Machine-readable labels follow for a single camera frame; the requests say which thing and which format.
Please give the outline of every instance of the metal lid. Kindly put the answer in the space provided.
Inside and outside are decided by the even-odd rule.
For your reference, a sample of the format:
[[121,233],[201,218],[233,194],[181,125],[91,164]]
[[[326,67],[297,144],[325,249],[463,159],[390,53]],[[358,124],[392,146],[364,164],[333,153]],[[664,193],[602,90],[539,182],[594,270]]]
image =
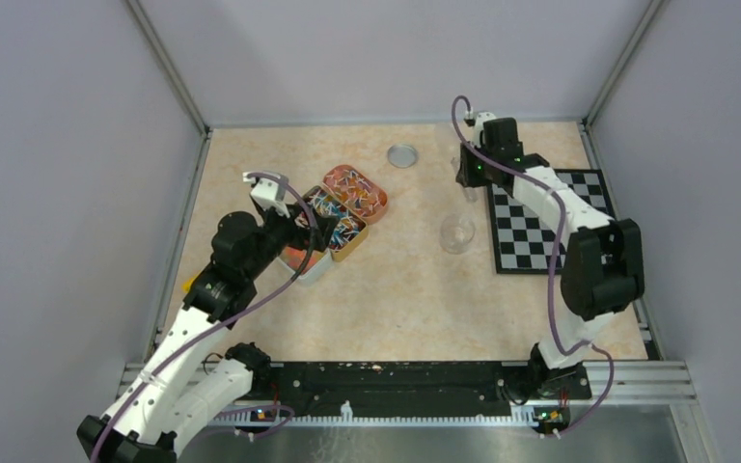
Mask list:
[[419,160],[419,152],[410,145],[402,143],[388,148],[388,162],[400,169],[408,168]]

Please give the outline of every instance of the white clip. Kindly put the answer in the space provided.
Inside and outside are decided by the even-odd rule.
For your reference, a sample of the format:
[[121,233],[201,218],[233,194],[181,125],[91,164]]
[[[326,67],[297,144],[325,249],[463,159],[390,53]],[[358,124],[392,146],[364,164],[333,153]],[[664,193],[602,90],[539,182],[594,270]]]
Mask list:
[[140,374],[138,374],[138,379],[141,380],[142,383],[146,383],[150,386],[155,386],[155,388],[165,391],[168,384],[166,384],[166,381],[160,379],[159,377],[151,374],[150,372],[142,369]]
[[340,407],[340,414],[345,421],[353,420],[353,409],[350,408],[350,400],[346,400],[342,407]]
[[[278,178],[284,183],[288,183],[288,178],[285,176],[267,171],[263,173]],[[273,208],[277,209],[277,213],[283,217],[290,217],[288,206],[285,203],[286,189],[275,180],[270,178],[249,177],[251,174],[254,174],[254,172],[244,172],[243,181],[255,185],[251,189],[251,193],[249,193],[254,202],[264,211],[269,211]]]

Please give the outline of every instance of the gray wall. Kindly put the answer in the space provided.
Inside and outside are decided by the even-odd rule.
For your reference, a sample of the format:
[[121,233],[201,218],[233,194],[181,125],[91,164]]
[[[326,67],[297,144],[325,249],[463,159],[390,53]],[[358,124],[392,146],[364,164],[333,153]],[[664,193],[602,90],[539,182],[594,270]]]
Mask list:
[[661,342],[741,461],[741,5],[671,2],[595,130]]
[[211,125],[580,118],[647,0],[145,0]]
[[0,462],[85,461],[199,143],[122,2],[0,2]]

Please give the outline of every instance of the white wall panel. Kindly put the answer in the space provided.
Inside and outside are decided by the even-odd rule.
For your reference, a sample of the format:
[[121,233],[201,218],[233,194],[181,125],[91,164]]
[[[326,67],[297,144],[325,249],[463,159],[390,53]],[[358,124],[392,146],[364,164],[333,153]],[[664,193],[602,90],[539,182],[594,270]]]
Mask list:
[[581,118],[646,0],[146,0],[211,125]]

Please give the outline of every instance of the clear glass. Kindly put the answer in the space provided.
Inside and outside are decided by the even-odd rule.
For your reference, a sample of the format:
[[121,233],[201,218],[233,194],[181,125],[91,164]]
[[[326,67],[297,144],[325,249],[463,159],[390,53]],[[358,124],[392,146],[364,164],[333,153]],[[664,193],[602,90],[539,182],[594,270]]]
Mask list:
[[439,242],[450,254],[462,254],[470,247],[476,235],[476,224],[467,214],[451,214],[442,221]]

